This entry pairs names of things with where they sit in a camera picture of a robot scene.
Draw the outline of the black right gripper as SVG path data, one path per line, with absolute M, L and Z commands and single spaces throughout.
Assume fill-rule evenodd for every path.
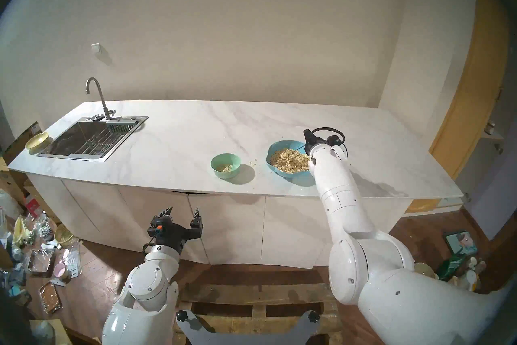
M 311 150 L 314 146 L 320 144 L 320 137 L 315 135 L 317 129 L 311 130 L 309 128 L 304 129 L 304 137 L 305 137 L 305 145 L 304 150 L 305 154 L 310 157 Z

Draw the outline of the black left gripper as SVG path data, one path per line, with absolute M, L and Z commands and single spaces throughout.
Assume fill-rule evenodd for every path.
M 165 209 L 158 217 L 172 218 L 173 207 Z M 203 231 L 203 223 L 199 209 L 196 208 L 193 222 L 190 228 L 185 228 L 173 222 L 159 222 L 156 227 L 156 246 L 165 246 L 174 249 L 181 255 L 187 241 L 200 239 Z

